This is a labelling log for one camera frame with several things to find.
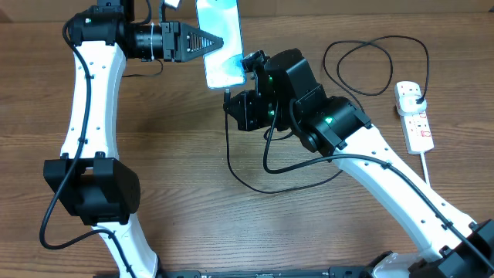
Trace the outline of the white power strip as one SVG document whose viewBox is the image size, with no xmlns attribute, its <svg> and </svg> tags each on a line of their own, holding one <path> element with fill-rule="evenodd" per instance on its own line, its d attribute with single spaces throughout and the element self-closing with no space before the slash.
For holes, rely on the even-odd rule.
<svg viewBox="0 0 494 278">
<path fill-rule="evenodd" d="M 422 97 L 420 86 L 411 81 L 401 81 L 394 86 L 396 107 L 400 95 Z M 409 154 L 421 154 L 434 147 L 426 112 L 411 116 L 400 116 L 405 144 Z"/>
</svg>

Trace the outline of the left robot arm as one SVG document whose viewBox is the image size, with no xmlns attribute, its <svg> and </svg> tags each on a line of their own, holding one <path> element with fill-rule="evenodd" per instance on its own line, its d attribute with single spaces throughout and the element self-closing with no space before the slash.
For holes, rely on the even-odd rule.
<svg viewBox="0 0 494 278">
<path fill-rule="evenodd" d="M 75 63 L 69 129 L 43 176 L 53 202 L 107 245 L 121 277 L 161 277 L 140 226 L 140 182 L 119 159 L 117 106 L 129 59 L 184 63 L 223 46 L 221 37 L 178 21 L 137 22 L 132 1 L 99 1 L 63 26 Z"/>
</svg>

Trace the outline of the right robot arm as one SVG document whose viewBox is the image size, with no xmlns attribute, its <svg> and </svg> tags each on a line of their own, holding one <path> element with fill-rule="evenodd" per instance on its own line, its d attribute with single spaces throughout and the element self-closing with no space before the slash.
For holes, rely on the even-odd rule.
<svg viewBox="0 0 494 278">
<path fill-rule="evenodd" d="M 360 182 L 416 245 L 385 252 L 356 277 L 490 277 L 493 222 L 477 223 L 450 205 L 391 149 L 371 119 L 346 97 L 328 97 L 298 49 L 263 51 L 238 61 L 252 90 L 226 97 L 224 111 L 241 131 L 291 130 L 319 161 Z"/>
</svg>

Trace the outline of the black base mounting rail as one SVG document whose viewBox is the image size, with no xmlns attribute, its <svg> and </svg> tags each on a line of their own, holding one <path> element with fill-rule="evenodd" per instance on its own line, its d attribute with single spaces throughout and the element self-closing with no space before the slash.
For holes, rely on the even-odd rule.
<svg viewBox="0 0 494 278">
<path fill-rule="evenodd" d="M 331 266 L 325 270 L 259 270 L 200 272 L 159 270 L 162 278 L 371 278 L 365 266 Z"/>
</svg>

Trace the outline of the white USB wall charger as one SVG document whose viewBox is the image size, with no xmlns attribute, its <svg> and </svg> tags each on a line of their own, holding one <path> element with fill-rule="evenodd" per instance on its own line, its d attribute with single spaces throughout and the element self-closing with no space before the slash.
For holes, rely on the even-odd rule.
<svg viewBox="0 0 494 278">
<path fill-rule="evenodd" d="M 427 108 L 427 102 L 422 97 L 415 95 L 400 95 L 397 101 L 397 111 L 402 117 L 411 116 L 424 112 Z"/>
</svg>

